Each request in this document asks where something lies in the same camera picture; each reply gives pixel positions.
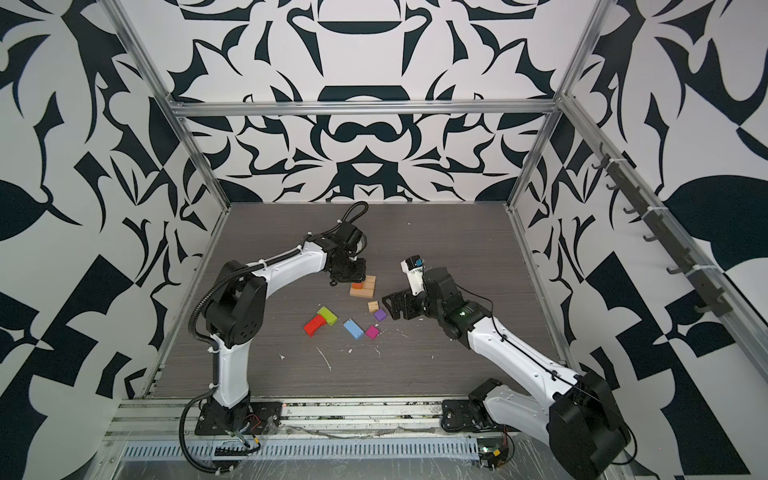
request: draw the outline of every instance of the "green block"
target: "green block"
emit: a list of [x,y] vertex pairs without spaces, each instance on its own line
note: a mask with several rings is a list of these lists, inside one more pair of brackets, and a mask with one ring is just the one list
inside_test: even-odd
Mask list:
[[328,310],[328,308],[325,306],[320,310],[317,310],[317,313],[321,315],[322,318],[326,319],[326,323],[328,323],[328,325],[333,325],[339,319],[338,316],[334,315],[333,312]]

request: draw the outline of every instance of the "black and white wallpaper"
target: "black and white wallpaper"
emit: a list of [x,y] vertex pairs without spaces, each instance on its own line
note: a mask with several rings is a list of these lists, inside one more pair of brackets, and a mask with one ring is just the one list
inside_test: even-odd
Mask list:
[[551,98],[595,0],[125,0],[179,101]]
[[[768,385],[563,117],[517,211],[580,367],[637,436],[637,478],[765,478]],[[627,449],[629,453],[634,445]]]
[[190,118],[230,200],[507,200],[543,114]]
[[579,103],[768,317],[768,2],[619,0]]
[[0,145],[2,477],[63,478],[142,387],[220,209],[94,0],[0,1]]

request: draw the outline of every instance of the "magenta block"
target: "magenta block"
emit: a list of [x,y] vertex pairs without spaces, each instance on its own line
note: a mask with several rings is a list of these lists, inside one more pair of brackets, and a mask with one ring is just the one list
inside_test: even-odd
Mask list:
[[368,330],[366,330],[366,335],[369,336],[371,340],[373,340],[379,335],[379,329],[371,325],[368,327]]

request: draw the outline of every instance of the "perforated metal strip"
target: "perforated metal strip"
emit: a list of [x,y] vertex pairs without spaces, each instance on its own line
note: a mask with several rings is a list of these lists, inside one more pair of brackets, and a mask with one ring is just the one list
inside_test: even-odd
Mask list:
[[[192,456],[210,458],[215,446],[206,441],[189,441]],[[477,440],[451,439],[263,439],[260,452],[249,460],[340,460],[365,458],[459,458],[477,460]],[[177,442],[129,442],[123,460],[183,460]]]

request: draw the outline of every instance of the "light blue block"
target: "light blue block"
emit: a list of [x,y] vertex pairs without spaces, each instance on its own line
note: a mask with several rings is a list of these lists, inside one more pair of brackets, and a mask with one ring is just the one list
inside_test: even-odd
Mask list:
[[349,333],[352,333],[352,336],[356,339],[360,338],[362,336],[362,329],[357,326],[357,323],[355,323],[355,320],[349,319],[344,322],[344,328],[346,328]]

